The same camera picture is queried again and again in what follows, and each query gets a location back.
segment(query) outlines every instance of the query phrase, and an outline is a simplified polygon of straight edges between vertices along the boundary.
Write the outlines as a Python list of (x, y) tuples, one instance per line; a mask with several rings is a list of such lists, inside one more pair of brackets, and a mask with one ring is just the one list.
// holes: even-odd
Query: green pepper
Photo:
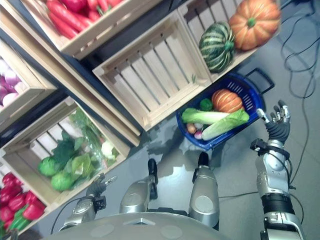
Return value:
[(211, 111), (214, 105), (209, 98), (202, 99), (200, 102), (200, 110), (201, 111)]
[(19, 211), (17, 211), (14, 214), (14, 219), (13, 222), (11, 223), (9, 229), (18, 229), (19, 231), (21, 231), (22, 229), (24, 229), (29, 223), (31, 223), (30, 220), (25, 219), (22, 214), (23, 212), (26, 210), (28, 205), (26, 205), (25, 207), (21, 208)]

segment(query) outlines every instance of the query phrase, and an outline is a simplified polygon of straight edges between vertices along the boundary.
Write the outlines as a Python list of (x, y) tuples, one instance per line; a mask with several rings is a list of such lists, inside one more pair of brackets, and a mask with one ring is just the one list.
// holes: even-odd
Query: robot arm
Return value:
[(250, 148), (257, 151), (256, 186), (261, 197), (264, 212), (264, 228), (260, 233), (262, 240), (305, 240), (299, 219), (290, 199), (290, 180), (285, 151), (285, 141), (290, 133), (290, 113), (288, 106), (280, 100), (274, 107), (275, 114), (269, 120), (262, 109), (257, 113), (264, 120), (269, 133), (268, 142), (256, 139)]

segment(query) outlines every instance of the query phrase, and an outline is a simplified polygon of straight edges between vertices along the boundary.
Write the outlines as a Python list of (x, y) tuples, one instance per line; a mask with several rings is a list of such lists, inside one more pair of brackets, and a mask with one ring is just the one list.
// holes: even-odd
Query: gray floor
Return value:
[[(295, 12), (308, 12), (308, 4), (299, 8), (293, 5), (283, 11), (284, 18)], [(282, 25), (280, 37), (288, 36), (294, 19)], [(307, 21), (297, 25), (297, 33), (289, 41), (289, 46), (299, 51), (312, 43), (317, 37), (315, 30)], [(292, 127), (286, 149), (291, 154), (293, 169), (300, 159), (306, 140), (306, 123), (302, 115), (302, 101), (290, 95), (288, 90), (289, 73), (284, 68), (280, 56), (281, 44), (274, 38), (250, 58), (238, 71), (248, 73), (255, 67), (262, 68), (275, 81), (275, 88), (264, 95), (267, 109), (270, 111), (278, 99), (283, 99), (290, 107)], [(303, 58), (311, 63), (315, 49), (311, 48)], [(317, 83), (320, 81), (320, 61), (316, 70)], [(303, 94), (309, 75), (301, 73), (293, 78), (293, 89)], [(296, 190), (292, 191), (304, 207), (303, 229), (306, 239), (320, 239), (320, 88), (317, 87), (312, 97), (306, 100), (306, 112), (310, 123), (309, 142), (303, 161), (294, 181)], [(267, 139), (265, 127), (257, 121), (241, 133), (225, 143), (222, 152), (215, 151), (216, 161), (221, 156), (221, 167), (214, 169), (218, 181), (220, 196), (235, 195), (256, 191), (257, 171), (255, 167), (256, 153), (249, 149), (250, 142), (255, 138)], [(197, 165), (200, 150), (188, 142), (177, 129), (175, 116), (164, 120), (157, 127), (144, 134), (144, 143), (132, 150), (132, 155), (124, 163), (112, 170), (107, 177), (118, 176), (115, 183), (108, 186), (106, 193), (107, 208), (98, 213), (97, 218), (106, 217), (119, 212), (120, 201), (127, 188), (148, 174), (147, 161), (154, 158), (158, 162), (158, 199), (151, 202), (150, 208), (170, 207), (178, 210), (188, 210), (189, 197), (192, 191), (192, 175)], [(301, 217), (298, 203), (292, 200), (297, 216)], [(63, 219), (70, 214), (71, 205), (61, 215), (57, 222), (59, 228)], [(43, 236), (48, 236), (50, 227), (57, 211), (39, 222), (34, 229)], [(220, 232), (234, 240), (258, 240), (263, 226), (263, 209), (258, 194), (252, 194), (220, 201)]]

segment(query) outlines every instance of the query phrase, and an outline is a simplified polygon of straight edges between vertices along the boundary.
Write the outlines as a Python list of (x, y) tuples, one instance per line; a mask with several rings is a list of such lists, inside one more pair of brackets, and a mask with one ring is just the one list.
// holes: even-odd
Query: basket handle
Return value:
[(257, 87), (257, 89), (258, 89), (258, 91), (260, 92), (260, 94), (265, 94), (266, 92), (268, 92), (270, 89), (272, 89), (272, 88), (274, 88), (274, 86), (275, 86), (275, 83), (274, 83), (274, 81), (272, 81), (272, 79), (264, 72), (264, 71), (262, 71), (260, 68), (258, 68), (258, 67), (256, 67), (255, 69), (253, 69), (251, 72), (249, 72), (247, 75), (245, 75), (247, 78), (251, 75), (251, 74), (253, 74), (253, 73), (255, 73), (255, 72), (257, 72), (258, 74), (260, 74), (263, 78), (264, 78), (264, 80), (266, 80), (268, 83), (269, 83), (269, 87), (267, 87), (265, 90), (263, 90), (263, 91), (261, 91), (260, 89), (259, 89), (259, 87)]

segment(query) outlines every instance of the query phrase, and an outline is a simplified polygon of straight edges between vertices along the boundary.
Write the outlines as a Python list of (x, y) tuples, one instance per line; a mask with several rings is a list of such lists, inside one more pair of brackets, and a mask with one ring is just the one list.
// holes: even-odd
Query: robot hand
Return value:
[(266, 113), (258, 108), (256, 110), (258, 116), (263, 119), (265, 127), (269, 133), (269, 140), (277, 140), (283, 144), (287, 140), (290, 133), (290, 112), (284, 101), (279, 100), (280, 108), (275, 105), (273, 107), (275, 113), (271, 113), (271, 120), (268, 119)]

